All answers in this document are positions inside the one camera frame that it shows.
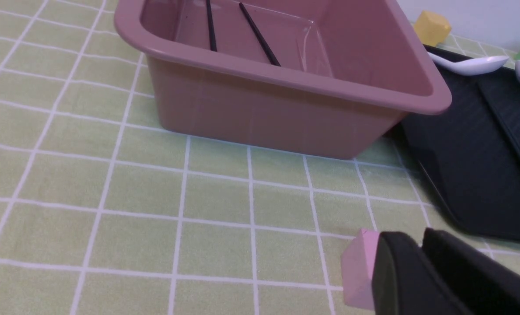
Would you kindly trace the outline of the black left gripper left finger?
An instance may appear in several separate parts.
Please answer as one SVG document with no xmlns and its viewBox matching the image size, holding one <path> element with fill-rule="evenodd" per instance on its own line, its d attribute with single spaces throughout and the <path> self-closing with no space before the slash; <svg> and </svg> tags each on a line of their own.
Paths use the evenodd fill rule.
<svg viewBox="0 0 520 315">
<path fill-rule="evenodd" d="M 472 315 L 403 232 L 378 236 L 371 287 L 377 315 Z"/>
</svg>

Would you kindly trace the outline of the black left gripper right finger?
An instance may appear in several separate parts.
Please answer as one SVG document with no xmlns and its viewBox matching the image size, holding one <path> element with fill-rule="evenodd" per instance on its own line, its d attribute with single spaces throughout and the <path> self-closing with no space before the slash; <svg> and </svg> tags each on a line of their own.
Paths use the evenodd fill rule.
<svg viewBox="0 0 520 315">
<path fill-rule="evenodd" d="M 520 315 L 520 275 L 447 231 L 426 228 L 422 251 L 474 315 Z"/>
</svg>

